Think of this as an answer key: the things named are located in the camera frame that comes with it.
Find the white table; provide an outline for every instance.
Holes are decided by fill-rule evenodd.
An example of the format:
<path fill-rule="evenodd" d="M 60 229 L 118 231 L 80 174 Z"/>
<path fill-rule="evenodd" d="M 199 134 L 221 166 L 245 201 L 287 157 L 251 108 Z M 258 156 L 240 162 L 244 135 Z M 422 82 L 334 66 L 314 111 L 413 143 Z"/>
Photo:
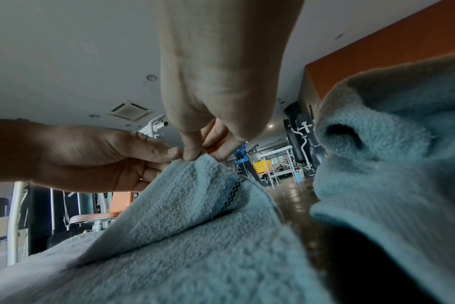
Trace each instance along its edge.
<path fill-rule="evenodd" d="M 276 173 L 275 170 L 274 170 L 274 166 L 271 163 L 271 165 L 273 167 L 272 174 L 271 174 L 270 171 L 269 171 L 269 168 L 268 168 L 268 163 L 266 162 L 266 158 L 268 156 L 271 156 L 271 155 L 279 156 L 279 155 L 284 155 L 284 154 L 287 155 L 287 166 L 288 166 L 289 169 Z M 283 147 L 283 148 L 280 148 L 280 149 L 277 149 L 277 150 L 274 150 L 274 151 L 271 151 L 271 152 L 268 152 L 268 153 L 261 154 L 258 157 L 259 159 L 262 159 L 264 161 L 264 165 L 266 166 L 266 168 L 268 168 L 267 176 L 269 177 L 269 180 L 271 181 L 271 188 L 272 189 L 274 189 L 273 178 L 276 180 L 276 184 L 279 187 L 279 178 L 278 178 L 278 176 L 280 176 L 280 175 L 285 175 L 285 174 L 291 173 L 292 176 L 294 177 L 294 181 L 298 182 L 298 180 L 296 179 L 296 169 L 294 168 L 293 161 L 291 160 L 291 156 L 292 155 L 293 155 L 293 146 L 287 146 L 287 147 Z"/>

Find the ceiling air conditioner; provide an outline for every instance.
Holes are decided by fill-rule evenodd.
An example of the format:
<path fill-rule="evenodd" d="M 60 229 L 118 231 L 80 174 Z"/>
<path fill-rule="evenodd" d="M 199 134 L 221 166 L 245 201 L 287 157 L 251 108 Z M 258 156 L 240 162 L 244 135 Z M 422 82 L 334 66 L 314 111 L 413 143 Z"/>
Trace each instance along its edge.
<path fill-rule="evenodd" d="M 108 114 L 131 122 L 137 122 L 153 112 L 130 101 L 125 101 L 114 110 L 108 112 Z"/>

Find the folded towel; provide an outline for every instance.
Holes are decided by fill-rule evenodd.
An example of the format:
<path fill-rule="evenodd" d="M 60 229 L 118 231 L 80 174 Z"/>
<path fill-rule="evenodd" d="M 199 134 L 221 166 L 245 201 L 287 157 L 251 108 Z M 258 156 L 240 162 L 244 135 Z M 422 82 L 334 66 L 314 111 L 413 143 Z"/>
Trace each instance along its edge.
<path fill-rule="evenodd" d="M 428 294 L 455 303 L 455 56 L 336 85 L 315 135 L 314 218 L 377 243 Z"/>
<path fill-rule="evenodd" d="M 175 161 L 106 231 L 0 271 L 0 302 L 332 303 L 258 183 Z"/>

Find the terry cloth fabric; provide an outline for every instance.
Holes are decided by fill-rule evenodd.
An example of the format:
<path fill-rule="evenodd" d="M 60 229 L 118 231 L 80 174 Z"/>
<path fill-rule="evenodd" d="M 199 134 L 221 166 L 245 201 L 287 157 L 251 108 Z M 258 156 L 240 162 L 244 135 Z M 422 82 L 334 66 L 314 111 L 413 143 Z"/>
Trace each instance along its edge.
<path fill-rule="evenodd" d="M 332 300 L 272 198 L 210 156 L 171 164 L 103 232 L 0 271 L 0 303 Z"/>
<path fill-rule="evenodd" d="M 455 304 L 455 56 L 344 80 L 320 105 L 315 135 L 331 153 L 311 215 L 363 233 Z"/>

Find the white ceiling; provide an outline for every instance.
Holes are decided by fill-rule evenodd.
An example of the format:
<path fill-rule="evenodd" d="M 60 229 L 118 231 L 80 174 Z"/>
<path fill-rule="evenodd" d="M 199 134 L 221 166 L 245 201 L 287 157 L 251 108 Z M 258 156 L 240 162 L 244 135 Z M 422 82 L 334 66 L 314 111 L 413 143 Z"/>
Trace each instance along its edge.
<path fill-rule="evenodd" d="M 306 0 L 281 68 L 286 103 L 249 146 L 285 136 L 282 110 L 298 99 L 306 64 L 437 1 Z M 149 117 L 126 127 L 105 113 L 125 100 L 154 110 L 151 118 L 164 112 L 160 81 L 146 80 L 159 75 L 159 57 L 145 1 L 0 0 L 0 118 L 138 130 Z M 182 146 L 172 127 L 162 131 Z"/>

